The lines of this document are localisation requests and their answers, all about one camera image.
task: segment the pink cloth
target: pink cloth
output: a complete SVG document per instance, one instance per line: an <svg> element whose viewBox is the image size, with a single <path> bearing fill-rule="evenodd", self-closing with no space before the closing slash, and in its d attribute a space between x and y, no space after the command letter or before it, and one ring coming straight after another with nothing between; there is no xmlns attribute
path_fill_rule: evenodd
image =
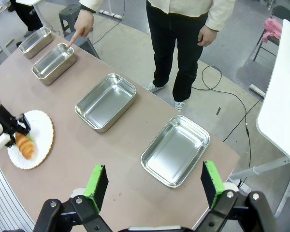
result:
<svg viewBox="0 0 290 232"><path fill-rule="evenodd" d="M264 29L266 30L265 34L263 35L263 42L267 43L268 37L273 36L280 40L282 25L278 23L278 21L274 18L268 18L265 21Z"/></svg>

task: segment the bread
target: bread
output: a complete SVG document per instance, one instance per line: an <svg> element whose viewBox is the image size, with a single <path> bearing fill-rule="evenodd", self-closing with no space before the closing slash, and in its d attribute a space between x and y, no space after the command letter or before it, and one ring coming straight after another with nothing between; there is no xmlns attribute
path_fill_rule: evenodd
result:
<svg viewBox="0 0 290 232"><path fill-rule="evenodd" d="M29 160L34 155L34 144L30 138L27 136L16 133L16 146L18 147L19 151L23 154L23 156Z"/></svg>

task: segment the stainless steel container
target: stainless steel container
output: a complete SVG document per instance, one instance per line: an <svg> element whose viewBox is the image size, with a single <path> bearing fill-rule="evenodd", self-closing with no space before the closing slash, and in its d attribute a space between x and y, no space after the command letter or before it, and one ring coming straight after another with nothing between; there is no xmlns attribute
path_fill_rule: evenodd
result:
<svg viewBox="0 0 290 232"><path fill-rule="evenodd" d="M75 62L73 48L60 43L35 63L32 72L43 84L50 85Z"/></svg>
<svg viewBox="0 0 290 232"><path fill-rule="evenodd" d="M106 132L132 105L136 87L117 74L109 74L75 106L81 119L98 132Z"/></svg>
<svg viewBox="0 0 290 232"><path fill-rule="evenodd" d="M18 49L25 55L25 57L31 59L53 40L52 31L48 28L42 27L22 42Z"/></svg>
<svg viewBox="0 0 290 232"><path fill-rule="evenodd" d="M184 116L173 117L141 156L142 166L165 185L180 186L210 143L206 130Z"/></svg>

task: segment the hand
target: hand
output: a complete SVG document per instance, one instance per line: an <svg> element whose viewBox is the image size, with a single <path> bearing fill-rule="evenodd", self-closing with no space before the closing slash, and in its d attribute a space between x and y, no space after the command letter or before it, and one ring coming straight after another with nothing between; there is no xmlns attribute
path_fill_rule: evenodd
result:
<svg viewBox="0 0 290 232"><path fill-rule="evenodd" d="M86 37L88 36L89 32L92 29L93 21L94 18L92 12L81 10L78 15L77 21L74 25L75 33L72 36L71 41L67 45L67 47L70 47L78 38L78 36L82 36L84 39L86 39Z"/></svg>
<svg viewBox="0 0 290 232"><path fill-rule="evenodd" d="M203 26L198 36L198 46L206 47L210 45L217 37L217 31L214 31L207 26Z"/></svg>

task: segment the black pants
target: black pants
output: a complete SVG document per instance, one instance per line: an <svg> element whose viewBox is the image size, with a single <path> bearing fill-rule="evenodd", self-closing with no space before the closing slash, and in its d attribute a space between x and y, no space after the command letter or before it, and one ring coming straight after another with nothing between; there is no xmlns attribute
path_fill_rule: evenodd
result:
<svg viewBox="0 0 290 232"><path fill-rule="evenodd" d="M169 81L175 40L178 49L177 77L173 88L174 100L182 102L191 95L191 86L197 77L198 60L203 47L198 46L200 29L205 25L208 13L200 17L166 14L147 2L147 17L154 49L156 71L153 84L162 87Z"/></svg>
<svg viewBox="0 0 290 232"><path fill-rule="evenodd" d="M26 6L16 3L16 0L10 0L11 5L14 7L17 15L26 24L28 30L37 30L43 27L37 13L30 15L29 12L33 10L33 6Z"/></svg>

